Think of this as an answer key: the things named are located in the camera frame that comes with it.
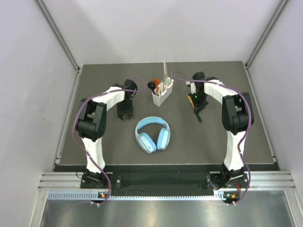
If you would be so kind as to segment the black ladle spoon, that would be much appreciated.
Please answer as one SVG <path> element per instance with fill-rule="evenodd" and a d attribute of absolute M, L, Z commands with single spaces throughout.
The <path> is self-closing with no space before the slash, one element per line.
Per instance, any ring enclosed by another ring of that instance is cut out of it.
<path fill-rule="evenodd" d="M 152 93 L 155 94 L 155 90 L 157 88 L 156 83 L 154 81 L 149 81 L 147 86 L 152 91 Z"/>

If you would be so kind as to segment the white compartment utensil container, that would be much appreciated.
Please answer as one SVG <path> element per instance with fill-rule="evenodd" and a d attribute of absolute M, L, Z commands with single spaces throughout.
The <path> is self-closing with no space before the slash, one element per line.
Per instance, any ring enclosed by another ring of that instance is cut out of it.
<path fill-rule="evenodd" d="M 174 80 L 171 79 L 171 83 L 170 85 L 166 88 L 166 90 L 163 92 L 163 94 L 161 96 L 157 96 L 156 92 L 155 94 L 152 93 L 152 99 L 153 99 L 153 103 L 156 106 L 161 106 L 161 104 L 168 98 L 168 96 L 172 93 L 173 90 L 173 82 Z"/>

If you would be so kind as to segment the small silver fork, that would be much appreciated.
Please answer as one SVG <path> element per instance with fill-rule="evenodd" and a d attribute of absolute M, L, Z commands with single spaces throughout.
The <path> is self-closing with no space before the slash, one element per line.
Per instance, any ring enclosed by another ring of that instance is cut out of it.
<path fill-rule="evenodd" d="M 166 86 L 169 86 L 170 83 L 171 83 L 171 78 L 170 78 L 170 77 L 166 77 L 166 79 L 165 79 L 165 81 L 164 81 L 164 84 L 165 84 Z"/>

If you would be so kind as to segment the knife with beige handle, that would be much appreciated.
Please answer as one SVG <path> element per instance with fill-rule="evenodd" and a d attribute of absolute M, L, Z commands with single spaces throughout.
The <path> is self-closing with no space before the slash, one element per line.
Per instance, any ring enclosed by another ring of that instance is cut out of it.
<path fill-rule="evenodd" d="M 168 76 L 166 61 L 164 61 L 163 63 L 163 71 L 164 71 L 164 75 L 162 78 L 162 82 L 164 83 Z"/>

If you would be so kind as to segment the white spoon horizontal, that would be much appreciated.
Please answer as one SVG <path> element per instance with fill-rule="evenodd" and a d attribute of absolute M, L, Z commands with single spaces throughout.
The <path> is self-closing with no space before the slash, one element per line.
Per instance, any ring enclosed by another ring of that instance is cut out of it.
<path fill-rule="evenodd" d="M 163 82 L 161 82 L 159 85 L 162 87 L 162 94 L 163 94 L 163 92 L 166 90 L 166 88 L 167 88 L 168 86 L 166 86 Z"/>

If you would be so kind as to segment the white spoon vertical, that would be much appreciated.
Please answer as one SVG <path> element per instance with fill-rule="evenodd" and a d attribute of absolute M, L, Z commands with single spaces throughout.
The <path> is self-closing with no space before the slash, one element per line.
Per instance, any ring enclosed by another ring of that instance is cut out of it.
<path fill-rule="evenodd" d="M 156 95 L 161 96 L 161 94 L 162 94 L 162 87 L 159 85 L 158 88 L 157 88 Z"/>

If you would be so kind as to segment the orange plastic spoon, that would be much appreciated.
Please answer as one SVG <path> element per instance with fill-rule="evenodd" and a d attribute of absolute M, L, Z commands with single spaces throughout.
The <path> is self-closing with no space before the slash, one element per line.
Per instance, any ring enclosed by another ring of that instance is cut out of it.
<path fill-rule="evenodd" d="M 158 92 L 158 89 L 159 89 L 159 84 L 160 84 L 160 82 L 159 82 L 159 80 L 156 79 L 156 78 L 153 79 L 153 82 L 154 82 L 155 85 L 156 85 L 156 93 L 157 93 L 157 92 Z"/>

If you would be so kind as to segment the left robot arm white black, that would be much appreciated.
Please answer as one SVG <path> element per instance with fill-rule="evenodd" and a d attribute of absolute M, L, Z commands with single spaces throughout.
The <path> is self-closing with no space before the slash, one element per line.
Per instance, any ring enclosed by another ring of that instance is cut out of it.
<path fill-rule="evenodd" d="M 72 136 L 75 135 L 75 131 L 79 133 L 87 156 L 87 166 L 81 177 L 82 189 L 101 189 L 110 183 L 104 172 L 106 164 L 102 152 L 107 111 L 116 105 L 118 118 L 131 119 L 134 115 L 132 99 L 137 91 L 137 84 L 131 79 L 126 79 L 122 84 L 113 84 L 101 95 L 81 100 Z"/>

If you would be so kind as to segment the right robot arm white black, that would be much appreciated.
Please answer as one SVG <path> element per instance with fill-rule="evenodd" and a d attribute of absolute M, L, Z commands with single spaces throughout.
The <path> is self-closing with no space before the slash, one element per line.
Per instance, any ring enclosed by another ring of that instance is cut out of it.
<path fill-rule="evenodd" d="M 222 105 L 222 125 L 227 132 L 227 151 L 219 175 L 210 176 L 208 184 L 215 190 L 232 187 L 244 177 L 243 152 L 245 140 L 254 123 L 250 95 L 224 85 L 215 77 L 206 78 L 198 72 L 187 82 L 188 98 L 196 115 L 208 105 L 212 97 Z"/>

